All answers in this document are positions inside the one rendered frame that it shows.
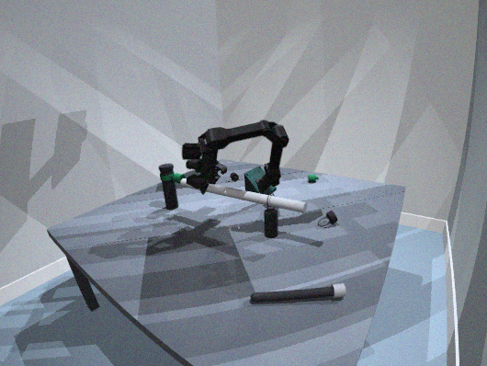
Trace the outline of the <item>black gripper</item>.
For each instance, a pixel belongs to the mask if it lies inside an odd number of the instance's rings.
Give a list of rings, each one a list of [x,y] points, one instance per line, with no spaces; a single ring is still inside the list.
[[[204,195],[208,185],[214,185],[221,177],[220,175],[218,175],[218,171],[220,170],[222,174],[225,174],[227,173],[227,167],[219,163],[219,161],[217,160],[213,162],[208,162],[200,159],[200,163],[200,169],[198,170],[200,174],[194,174],[190,177],[187,177],[187,184],[194,187],[195,189],[199,189],[201,194]]]

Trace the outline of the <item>green cup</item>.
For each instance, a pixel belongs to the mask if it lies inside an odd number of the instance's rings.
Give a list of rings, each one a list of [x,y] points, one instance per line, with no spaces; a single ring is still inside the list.
[[[179,184],[180,184],[180,181],[181,181],[181,179],[182,179],[182,178],[186,178],[186,176],[185,176],[185,175],[183,175],[183,174],[178,174],[178,173],[175,173],[175,171],[174,171],[174,173],[173,173],[173,174],[171,174],[171,175],[166,175],[166,176],[162,176],[162,175],[161,175],[161,173],[160,173],[160,179],[161,179],[162,181],[167,181],[167,180],[172,180],[172,179],[173,179],[173,180],[174,180],[174,182],[176,182],[176,183],[179,183]]]

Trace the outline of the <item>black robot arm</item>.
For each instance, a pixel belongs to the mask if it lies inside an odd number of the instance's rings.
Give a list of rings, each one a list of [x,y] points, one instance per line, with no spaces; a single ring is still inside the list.
[[[186,161],[186,167],[196,169],[198,173],[201,164],[200,159],[208,162],[216,161],[218,150],[223,149],[229,143],[260,136],[266,137],[272,143],[270,161],[264,167],[266,174],[255,181],[258,187],[265,191],[270,189],[270,186],[275,187],[280,184],[279,166],[283,153],[282,148],[285,148],[289,142],[284,126],[274,121],[260,120],[256,123],[230,129],[210,128],[198,137],[198,143],[185,143],[183,145],[182,160],[191,159]],[[200,158],[201,156],[202,158]]]

